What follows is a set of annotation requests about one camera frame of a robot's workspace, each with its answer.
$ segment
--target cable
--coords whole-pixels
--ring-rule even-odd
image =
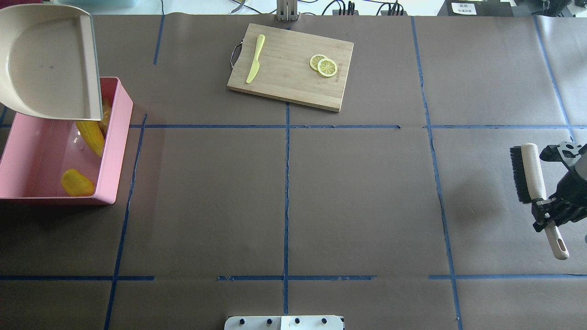
[[[342,13],[342,11],[346,10],[346,5],[345,2],[342,0],[333,0],[331,3],[328,4],[328,6],[326,6],[326,8],[324,8],[324,11],[322,12],[322,15],[324,15],[324,13],[326,12],[326,10],[328,9],[328,7],[330,7],[332,4],[334,3],[338,4],[338,14],[340,15]]]
[[[239,5],[241,4],[241,2],[240,2],[240,1],[237,1],[237,0],[231,0],[231,1],[232,1],[232,2],[236,2],[236,3],[238,3]],[[247,7],[248,9],[250,9],[250,10],[254,11],[254,12],[257,12],[258,14],[265,14],[265,13],[262,13],[262,12],[260,12],[260,11],[256,10],[256,9],[255,9],[255,8],[253,8],[253,7],[249,7],[249,6],[247,6],[247,5],[244,5],[244,6],[245,6],[245,7]],[[275,9],[274,9],[272,12],[268,12],[267,14],[272,14],[272,13],[274,13],[274,12],[276,12],[276,11],[277,11],[277,8],[275,8]]]
[[[404,13],[403,6],[397,0],[394,3],[391,3],[391,2],[377,2],[377,3],[381,4],[381,6],[379,6],[379,9],[377,10],[377,13],[375,14],[375,16],[379,16],[381,9],[385,5],[387,5],[387,15],[388,16],[403,16],[403,13]]]
[[[381,12],[381,8],[383,8],[383,6],[385,5],[390,5],[389,2],[382,2],[382,5],[379,6],[379,9],[377,10],[377,13],[375,14],[375,16],[379,16],[379,13]]]

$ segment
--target yellow corn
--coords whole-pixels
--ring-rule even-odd
[[[104,135],[94,120],[78,120],[75,126],[79,130],[86,144],[98,157],[104,153]]]
[[[108,125],[110,124],[110,114],[112,113],[112,104],[110,103],[109,99],[105,97],[102,98],[102,120],[98,123],[98,126],[106,136],[106,132],[108,132]]]
[[[63,172],[61,185],[65,189],[65,192],[72,197],[91,196],[96,190],[94,182],[83,176],[76,169],[69,169]]]

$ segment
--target black bristles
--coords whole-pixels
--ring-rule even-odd
[[[516,192],[518,193],[518,200],[524,204],[528,204],[532,201],[532,198],[530,197],[528,184],[526,183],[524,160],[522,159],[522,147],[511,147],[510,158],[512,160],[512,167],[514,168],[514,183]]]

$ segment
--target pink box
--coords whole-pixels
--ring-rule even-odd
[[[116,201],[133,101],[116,77],[100,77],[102,96],[112,101],[102,158],[79,135],[72,120],[17,113],[0,161],[0,199],[25,204],[105,205]],[[70,197],[61,186],[67,169],[96,183],[94,195]]]

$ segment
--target wooden cutting board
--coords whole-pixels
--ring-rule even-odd
[[[259,56],[261,67],[255,79],[246,83],[260,34],[265,35]],[[339,112],[353,45],[323,36],[249,24],[228,89]],[[325,78],[314,71],[309,63],[315,54],[334,60],[337,74]]]

